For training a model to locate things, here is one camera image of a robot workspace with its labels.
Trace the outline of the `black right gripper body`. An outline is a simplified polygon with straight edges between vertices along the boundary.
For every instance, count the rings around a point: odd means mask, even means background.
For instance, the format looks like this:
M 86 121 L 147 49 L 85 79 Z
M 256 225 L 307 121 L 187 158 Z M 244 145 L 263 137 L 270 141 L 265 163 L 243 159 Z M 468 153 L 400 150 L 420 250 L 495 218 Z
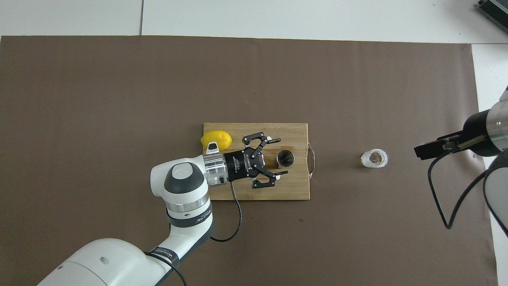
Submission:
M 469 147 L 475 154 L 482 157 L 493 157 L 497 155 L 497 147 L 492 143 L 487 132 L 488 111 L 478 112 L 471 115 L 464 123 L 462 130 L 462 142 L 470 141 L 483 135 L 483 141 Z

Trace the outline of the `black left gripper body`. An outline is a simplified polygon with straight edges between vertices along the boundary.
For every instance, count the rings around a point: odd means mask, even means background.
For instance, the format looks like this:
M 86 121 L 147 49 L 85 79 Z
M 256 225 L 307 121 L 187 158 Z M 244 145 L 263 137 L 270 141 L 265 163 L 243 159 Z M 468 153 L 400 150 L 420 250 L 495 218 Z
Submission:
M 256 178 L 265 166 L 264 156 L 260 151 L 246 148 L 224 154 L 227 167 L 227 180 L 233 182 L 244 178 Z

